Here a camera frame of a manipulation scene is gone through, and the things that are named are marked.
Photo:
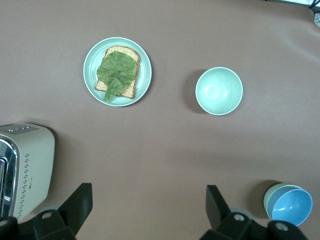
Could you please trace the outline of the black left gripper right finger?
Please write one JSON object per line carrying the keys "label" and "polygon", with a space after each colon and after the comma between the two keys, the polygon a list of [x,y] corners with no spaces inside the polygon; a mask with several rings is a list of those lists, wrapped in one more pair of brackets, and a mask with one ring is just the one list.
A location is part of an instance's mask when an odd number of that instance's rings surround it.
{"label": "black left gripper right finger", "polygon": [[241,208],[230,208],[216,185],[206,187],[205,210],[211,229],[202,240],[266,240],[267,228]]}

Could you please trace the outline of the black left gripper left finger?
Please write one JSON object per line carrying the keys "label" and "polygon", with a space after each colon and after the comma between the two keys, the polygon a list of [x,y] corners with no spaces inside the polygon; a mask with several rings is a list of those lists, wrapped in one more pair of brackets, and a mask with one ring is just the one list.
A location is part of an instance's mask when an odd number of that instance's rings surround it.
{"label": "black left gripper left finger", "polygon": [[34,236],[37,240],[75,240],[92,209],[92,184],[82,183],[58,209],[33,218]]}

